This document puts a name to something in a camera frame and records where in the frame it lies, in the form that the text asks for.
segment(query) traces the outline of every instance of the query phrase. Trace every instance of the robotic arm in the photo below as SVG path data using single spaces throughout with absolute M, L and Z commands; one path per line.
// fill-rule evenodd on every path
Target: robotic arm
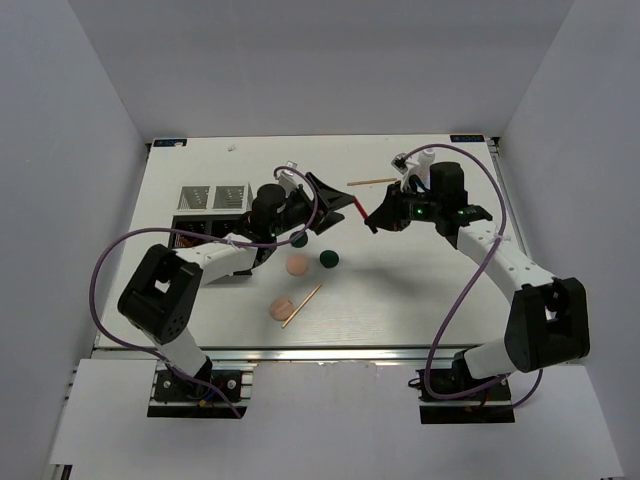
M 312 173 L 305 178 L 317 198 L 309 230 L 319 235 L 344 219 L 337 210 L 353 203 L 354 197 L 325 185 Z M 278 184 L 258 189 L 251 211 L 228 224 L 223 242 L 176 250 L 164 245 L 149 248 L 120 296 L 118 311 L 153 342 L 171 365 L 198 380 L 210 381 L 211 360 L 187 327 L 198 289 L 263 264 L 275 251 L 277 236 L 306 224 L 313 210 L 314 202 L 292 175 L 281 173 Z M 234 241 L 260 246 L 239 247 Z M 195 385 L 185 388 L 191 389 L 192 398 L 206 393 Z
M 486 210 L 468 203 L 460 165 L 435 163 L 429 166 L 428 175 L 420 178 L 402 160 L 398 157 L 392 164 L 405 178 L 388 186 L 384 201 L 365 224 L 375 233 L 378 228 L 402 231 L 412 221 L 434 223 L 454 248 L 482 264 L 498 228 Z M 420 185 L 422 192 L 417 191 Z M 506 332 L 504 338 L 458 354 L 452 370 L 462 390 L 496 375 L 530 372 L 589 352 L 582 284 L 575 278 L 557 278 L 531 261 L 509 238 L 501 240 L 485 272 L 511 302 Z

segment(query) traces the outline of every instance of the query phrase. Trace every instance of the wooden stick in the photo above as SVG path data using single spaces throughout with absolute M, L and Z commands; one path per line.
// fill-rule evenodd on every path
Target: wooden stick
M 347 183 L 347 187 L 355 187 L 357 185 L 371 185 L 372 183 L 391 183 L 397 182 L 398 179 L 393 178 L 379 178 L 378 180 L 361 180 L 359 182 L 349 182 Z
M 289 325 L 289 322 L 290 322 L 291 320 L 293 320 L 293 317 L 295 317 L 295 316 L 298 314 L 298 312 L 299 312 L 300 310 L 302 310 L 302 307 L 304 307 L 304 306 L 307 304 L 307 302 L 308 302 L 309 300 L 311 300 L 311 297 L 313 297 L 313 296 L 316 294 L 316 292 L 317 292 L 318 290 L 320 290 L 320 287 L 321 287 L 321 286 L 322 286 L 322 284 L 318 285 L 316 288 L 314 288 L 314 289 L 312 290 L 312 292 L 311 292 L 309 295 L 307 295 L 307 298 L 305 298 L 305 299 L 302 301 L 302 303 L 300 304 L 300 306 L 299 306 L 298 308 L 296 308 L 296 309 L 293 311 L 293 313 L 292 313 L 291 315 L 289 315 L 289 318 L 287 318 L 287 320 L 282 324 L 282 328 L 285 328 L 287 325 Z

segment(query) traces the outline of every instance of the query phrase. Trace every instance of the dark green circle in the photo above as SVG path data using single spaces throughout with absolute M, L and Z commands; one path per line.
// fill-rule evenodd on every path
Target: dark green circle
M 292 239 L 293 237 L 295 237 L 298 233 L 300 232 L 293 232 L 290 236 L 289 239 Z M 302 248 L 304 247 L 307 243 L 309 243 L 309 235 L 307 235 L 307 232 L 304 232 L 299 239 L 297 239 L 295 242 L 291 243 L 291 246 L 293 248 Z
M 340 257 L 333 250 L 325 250 L 320 254 L 320 263 L 324 268 L 333 268 L 340 262 Z

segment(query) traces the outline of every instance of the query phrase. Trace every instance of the gray wall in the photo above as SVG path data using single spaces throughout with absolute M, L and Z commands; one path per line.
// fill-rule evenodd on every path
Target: gray wall
M 0 3 L 0 476 L 32 480 L 91 348 L 93 262 L 129 220 L 145 152 L 66 0 Z
M 587 368 L 629 478 L 640 478 L 639 28 L 638 2 L 577 1 L 502 140 L 534 255 L 586 284 Z
M 70 0 L 143 137 L 502 134 L 572 0 Z

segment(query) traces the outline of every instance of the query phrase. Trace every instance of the red object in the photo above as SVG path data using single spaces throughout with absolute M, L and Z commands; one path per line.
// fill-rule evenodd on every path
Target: red object
M 360 204 L 358 199 L 354 198 L 353 199 L 353 203 L 356 206 L 356 208 L 358 209 L 358 211 L 360 212 L 360 215 L 362 215 L 362 218 L 364 218 L 366 220 L 369 215 L 367 215 L 367 212 L 364 210 L 364 208 L 362 207 L 362 205 Z

